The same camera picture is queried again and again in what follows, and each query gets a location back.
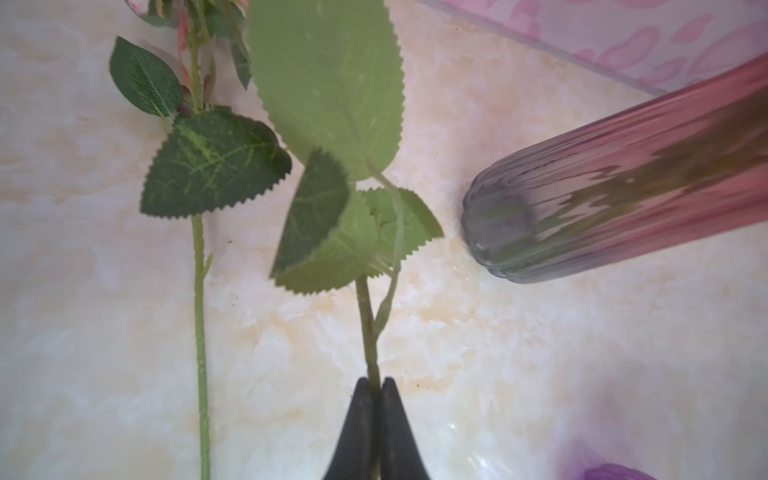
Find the pink patterned cloth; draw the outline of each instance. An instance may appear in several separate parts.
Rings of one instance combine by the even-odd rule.
[[[768,51],[768,0],[422,0],[655,93]]]

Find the marble surface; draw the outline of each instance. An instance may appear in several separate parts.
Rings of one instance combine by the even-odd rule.
[[[432,477],[568,480],[587,452],[659,480],[765,478],[768,225],[536,285],[487,274],[458,235],[470,180],[647,96],[388,3],[406,73],[388,173],[446,238],[404,264],[379,351]],[[198,475],[190,224],[137,212],[163,133],[110,81],[115,35],[173,51],[119,0],[0,2],[3,480]],[[264,119],[220,70],[216,100]],[[299,172],[205,219],[215,478],[320,478],[365,372],[352,288],[266,278]]]

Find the glass vase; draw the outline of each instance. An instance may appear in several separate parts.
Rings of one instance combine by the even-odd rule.
[[[768,54],[525,148],[464,198],[475,259],[533,283],[768,220]]]

